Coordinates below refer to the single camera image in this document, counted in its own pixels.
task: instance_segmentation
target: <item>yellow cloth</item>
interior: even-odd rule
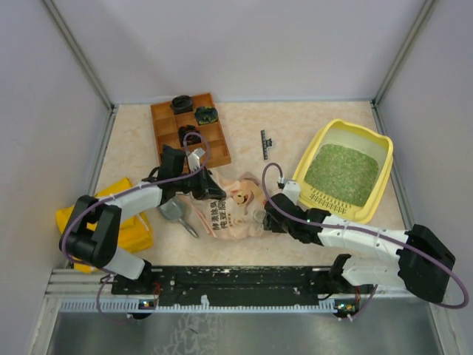
[[[106,189],[96,194],[96,197],[103,197],[108,195],[117,194],[123,190],[132,187],[130,180],[125,177],[124,179],[114,183]],[[59,231],[64,233],[69,217],[72,214],[74,206],[66,209],[60,209],[56,211],[56,223]],[[88,228],[95,230],[96,225],[89,225]],[[118,233],[118,246],[129,251],[130,253],[136,253],[153,246],[153,231],[148,219],[144,213],[140,213],[136,216],[124,220],[120,224],[120,232]],[[74,264],[74,269],[82,272],[91,272],[96,270],[88,265]]]

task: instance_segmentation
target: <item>dark green item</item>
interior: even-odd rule
[[[378,168],[370,156],[329,143],[320,148],[304,181],[337,200],[363,207],[375,185]]]
[[[214,107],[197,107],[195,110],[195,119],[199,126],[203,124],[212,124],[219,120],[217,110]]]

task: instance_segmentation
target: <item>gray floor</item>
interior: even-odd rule
[[[53,354],[441,354],[426,303],[375,300],[355,322],[314,314],[154,314],[116,325],[59,314]]]

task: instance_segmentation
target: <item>wooden tray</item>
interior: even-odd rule
[[[201,106],[215,107],[214,99],[212,98],[211,93],[192,96],[192,101],[194,104],[194,112],[197,107]],[[160,157],[161,153],[163,153],[164,145],[184,150],[184,148],[180,146],[177,130],[181,126],[191,124],[192,126],[196,126],[200,134],[203,135],[210,146],[210,159],[207,164],[208,168],[215,168],[217,166],[229,164],[231,162],[227,142],[225,142],[222,126],[220,126],[220,117],[219,120],[213,124],[199,126],[193,112],[174,115],[170,101],[151,105],[151,113],[153,117],[157,153]],[[196,148],[202,148],[205,150],[204,143],[193,144],[188,147],[191,152]],[[203,162],[205,159],[206,156],[204,155],[201,158],[201,161]],[[184,167],[184,172],[188,172],[187,166]]]

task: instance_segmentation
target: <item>litter scoop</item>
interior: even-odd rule
[[[184,228],[192,234],[193,237],[198,238],[199,235],[195,229],[184,220],[184,214],[186,213],[186,204],[179,200],[178,197],[173,197],[168,202],[159,206],[157,209],[161,212],[161,215],[165,220],[177,221],[184,226]]]

